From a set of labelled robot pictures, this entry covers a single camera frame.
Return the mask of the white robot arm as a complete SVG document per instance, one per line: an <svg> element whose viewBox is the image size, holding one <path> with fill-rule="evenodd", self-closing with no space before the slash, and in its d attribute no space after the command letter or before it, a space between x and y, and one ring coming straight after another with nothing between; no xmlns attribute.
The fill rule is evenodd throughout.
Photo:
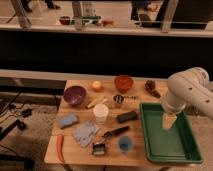
<svg viewBox="0 0 213 171"><path fill-rule="evenodd" d="M167 92L161 98L162 128L170 129L187 104L213 119L213 92L206 88L208 83L209 74L201 67L172 74L167 80Z"/></svg>

